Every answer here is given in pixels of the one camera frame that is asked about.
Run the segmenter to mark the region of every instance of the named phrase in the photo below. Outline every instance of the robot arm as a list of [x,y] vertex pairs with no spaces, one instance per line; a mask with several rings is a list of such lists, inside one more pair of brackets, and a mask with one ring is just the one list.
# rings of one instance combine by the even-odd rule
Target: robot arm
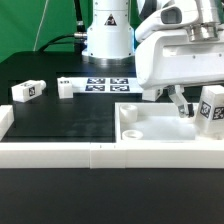
[[135,64],[144,100],[167,88],[180,115],[191,117],[184,87],[224,80],[222,7],[221,0],[138,0]]
[[142,24],[138,27],[135,33],[136,40],[138,42],[144,41],[154,31],[157,30],[169,30],[184,27],[186,25],[194,23],[198,20],[199,14],[197,10],[197,4],[195,0],[174,0],[174,1],[139,1],[138,7],[140,17],[146,17],[153,12]]

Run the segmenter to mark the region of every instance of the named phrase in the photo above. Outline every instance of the white cube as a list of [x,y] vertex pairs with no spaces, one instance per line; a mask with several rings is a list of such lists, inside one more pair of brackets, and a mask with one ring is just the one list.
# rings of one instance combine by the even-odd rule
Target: white cube
[[13,108],[11,105],[0,106],[0,141],[14,121]]
[[204,86],[195,125],[204,134],[224,133],[224,87]]
[[73,98],[72,83],[68,78],[58,78],[58,94],[60,99]]
[[42,94],[46,83],[41,81],[29,80],[12,87],[12,97],[14,101],[26,102]]

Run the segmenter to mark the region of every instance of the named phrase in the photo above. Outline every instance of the black tabletop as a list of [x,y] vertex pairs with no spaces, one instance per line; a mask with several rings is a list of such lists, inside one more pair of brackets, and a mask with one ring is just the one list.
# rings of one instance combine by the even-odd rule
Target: black tabletop
[[[113,142],[114,103],[141,102],[141,94],[59,100],[61,76],[135,77],[135,68],[86,64],[73,53],[12,55],[0,64],[0,104],[15,115],[3,142]],[[47,82],[43,95],[13,102],[11,86],[31,79]],[[186,90],[187,99],[200,91]],[[223,189],[217,169],[1,169],[0,223],[223,224]]]
[[[60,77],[136,77],[135,65],[98,66],[72,52],[20,52],[0,64],[0,105],[12,104],[15,122],[3,142],[114,142],[115,102],[142,102],[139,93],[80,94],[59,99]],[[11,87],[27,80],[45,80],[43,94],[26,103],[12,100]],[[198,100],[200,88],[187,90]],[[170,101],[167,95],[159,102]]]

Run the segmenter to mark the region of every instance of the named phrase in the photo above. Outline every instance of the white robot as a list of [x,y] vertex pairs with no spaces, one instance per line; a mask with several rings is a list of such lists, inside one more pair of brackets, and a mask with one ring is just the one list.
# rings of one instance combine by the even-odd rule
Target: white robot
[[193,116],[184,87],[224,80],[221,0],[139,0],[135,52],[143,99],[155,101],[168,88],[181,116]]
[[86,62],[108,65],[134,62],[134,30],[130,0],[93,0],[93,22],[87,30]]

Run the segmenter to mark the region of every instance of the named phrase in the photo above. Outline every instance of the green screen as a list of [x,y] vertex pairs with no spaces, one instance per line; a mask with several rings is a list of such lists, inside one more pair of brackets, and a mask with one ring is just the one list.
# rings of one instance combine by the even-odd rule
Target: green screen
[[[92,23],[92,0],[81,0],[81,8],[88,27]],[[16,52],[38,50],[49,40],[76,31],[73,0],[1,0],[0,12],[0,61]],[[135,0],[131,2],[130,24],[134,29],[139,24]],[[73,46],[51,46],[47,50],[73,51]]]

